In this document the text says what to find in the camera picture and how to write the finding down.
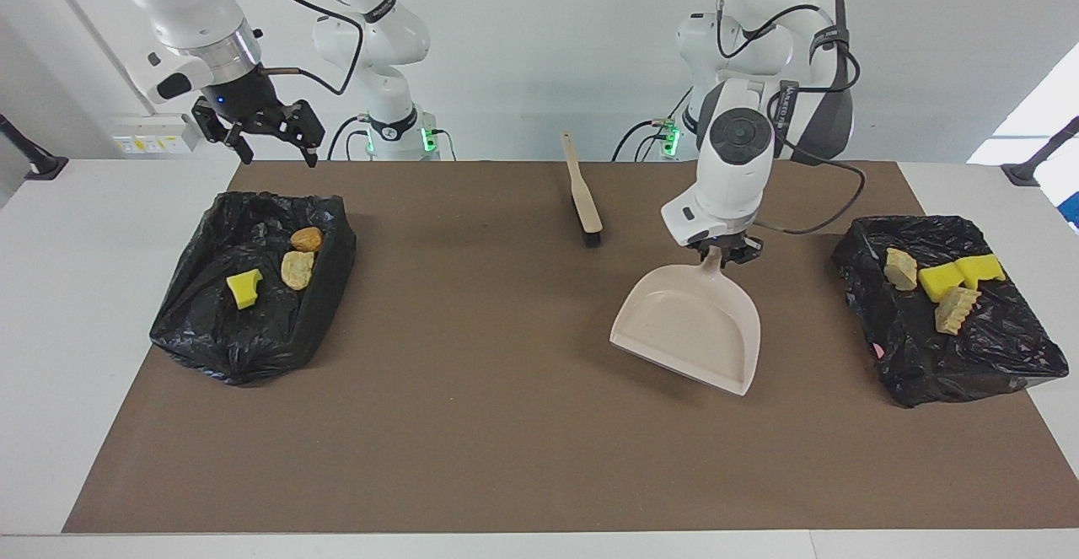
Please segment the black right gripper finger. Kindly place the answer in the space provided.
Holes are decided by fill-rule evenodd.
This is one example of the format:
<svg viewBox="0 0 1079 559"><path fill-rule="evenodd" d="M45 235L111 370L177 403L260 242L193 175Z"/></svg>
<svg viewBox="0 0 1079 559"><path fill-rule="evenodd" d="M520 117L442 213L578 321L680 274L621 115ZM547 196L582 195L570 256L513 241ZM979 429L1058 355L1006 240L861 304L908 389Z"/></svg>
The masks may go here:
<svg viewBox="0 0 1079 559"><path fill-rule="evenodd" d="M219 114L211 108L208 98L199 97L192 106L191 114L206 141L223 144L240 156L241 164L252 163L254 152L243 136L243 127L240 124L226 127Z"/></svg>
<svg viewBox="0 0 1079 559"><path fill-rule="evenodd" d="M297 100L291 105L283 105L278 109L281 120L276 124L276 136L279 141L292 144L300 152L309 168L313 169L319 162L319 147L326 135L320 125L319 117L311 103Z"/></svg>

